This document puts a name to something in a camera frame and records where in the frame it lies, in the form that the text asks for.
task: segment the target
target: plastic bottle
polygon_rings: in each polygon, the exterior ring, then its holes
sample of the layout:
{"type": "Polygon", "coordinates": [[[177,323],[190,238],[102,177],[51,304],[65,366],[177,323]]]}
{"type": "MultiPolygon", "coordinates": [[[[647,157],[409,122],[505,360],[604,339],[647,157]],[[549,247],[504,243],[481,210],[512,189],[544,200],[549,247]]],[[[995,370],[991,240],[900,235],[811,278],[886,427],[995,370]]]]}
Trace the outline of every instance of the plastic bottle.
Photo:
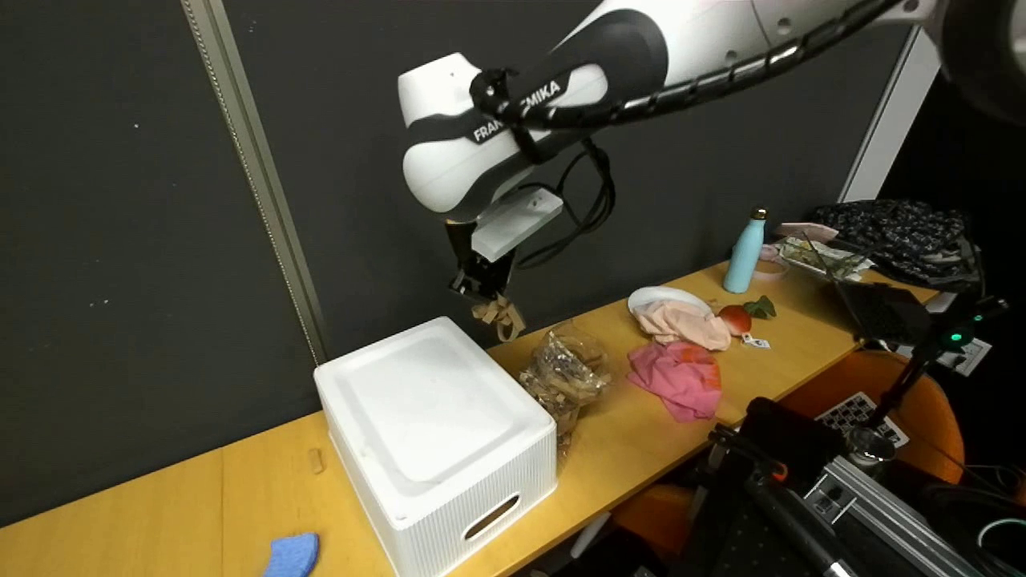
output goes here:
{"type": "Polygon", "coordinates": [[[727,292],[735,296],[746,292],[760,267],[764,240],[766,240],[766,210],[754,210],[730,254],[730,267],[723,276],[727,292]]]}

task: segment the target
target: white box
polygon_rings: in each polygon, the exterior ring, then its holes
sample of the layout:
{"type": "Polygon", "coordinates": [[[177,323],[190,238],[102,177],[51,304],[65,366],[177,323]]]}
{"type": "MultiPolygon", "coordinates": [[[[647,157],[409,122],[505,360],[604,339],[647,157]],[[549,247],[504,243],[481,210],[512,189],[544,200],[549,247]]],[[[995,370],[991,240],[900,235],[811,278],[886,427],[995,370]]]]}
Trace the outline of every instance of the white box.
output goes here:
{"type": "Polygon", "coordinates": [[[313,370],[397,573],[449,573],[554,490],[554,422],[449,317],[313,370]]]}

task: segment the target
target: wooden table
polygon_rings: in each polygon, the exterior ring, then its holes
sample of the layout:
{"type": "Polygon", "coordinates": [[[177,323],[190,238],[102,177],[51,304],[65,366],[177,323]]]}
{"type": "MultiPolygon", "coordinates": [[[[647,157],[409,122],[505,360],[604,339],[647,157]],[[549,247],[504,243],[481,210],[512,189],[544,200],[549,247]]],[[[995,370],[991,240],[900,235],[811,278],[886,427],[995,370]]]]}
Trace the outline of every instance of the wooden table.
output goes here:
{"type": "MultiPolygon", "coordinates": [[[[746,296],[720,292],[720,272],[712,267],[668,285],[712,308],[769,296],[780,317],[754,327],[774,349],[719,353],[723,380],[719,422],[737,423],[750,399],[782,399],[855,348],[824,289],[800,272],[754,285],[746,296]]],[[[621,303],[585,310],[567,327],[604,345],[615,383],[562,454],[557,490],[455,573],[489,577],[530,566],[704,446],[712,422],[672,423],[656,399],[629,383],[624,357],[647,339],[621,303]]],[[[541,331],[489,353],[517,373],[537,336],[541,331]]],[[[12,522],[0,528],[0,573],[251,577],[264,573],[269,541],[293,534],[321,537],[313,573],[390,573],[326,442],[323,414],[12,522]]]]}

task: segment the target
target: white plate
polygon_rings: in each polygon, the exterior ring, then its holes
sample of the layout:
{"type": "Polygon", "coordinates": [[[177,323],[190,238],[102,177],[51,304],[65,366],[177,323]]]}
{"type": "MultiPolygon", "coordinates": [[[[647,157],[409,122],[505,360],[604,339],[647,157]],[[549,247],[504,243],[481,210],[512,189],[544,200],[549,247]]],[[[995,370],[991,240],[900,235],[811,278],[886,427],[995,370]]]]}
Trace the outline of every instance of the white plate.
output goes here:
{"type": "Polygon", "coordinates": [[[712,315],[712,308],[703,298],[694,298],[693,292],[671,289],[671,285],[642,285],[638,292],[629,296],[629,310],[638,317],[655,303],[686,303],[686,304],[698,304],[703,310],[712,315]]]}

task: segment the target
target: wire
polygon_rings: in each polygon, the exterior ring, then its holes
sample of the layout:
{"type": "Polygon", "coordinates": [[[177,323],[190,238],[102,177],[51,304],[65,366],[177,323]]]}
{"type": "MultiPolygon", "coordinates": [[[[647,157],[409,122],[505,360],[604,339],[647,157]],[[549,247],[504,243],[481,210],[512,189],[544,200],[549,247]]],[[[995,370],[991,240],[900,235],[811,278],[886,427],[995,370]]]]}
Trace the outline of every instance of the wire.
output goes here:
{"type": "Polygon", "coordinates": [[[534,269],[534,267],[554,259],[554,257],[564,254],[575,240],[579,240],[584,235],[589,235],[589,230],[597,230],[599,226],[609,221],[609,215],[611,215],[611,210],[615,210],[611,165],[609,165],[609,153],[606,153],[593,139],[584,139],[584,151],[564,166],[562,179],[557,179],[551,189],[554,189],[554,197],[564,200],[564,188],[567,188],[575,166],[576,166],[584,157],[585,157],[585,162],[599,170],[599,177],[604,177],[597,200],[585,205],[584,215],[576,215],[575,205],[567,201],[564,210],[567,210],[567,220],[575,221],[575,230],[564,235],[564,238],[557,238],[557,240],[551,240],[551,243],[541,243],[541,247],[530,251],[527,257],[520,257],[520,259],[517,259],[520,269],[534,269]]]}

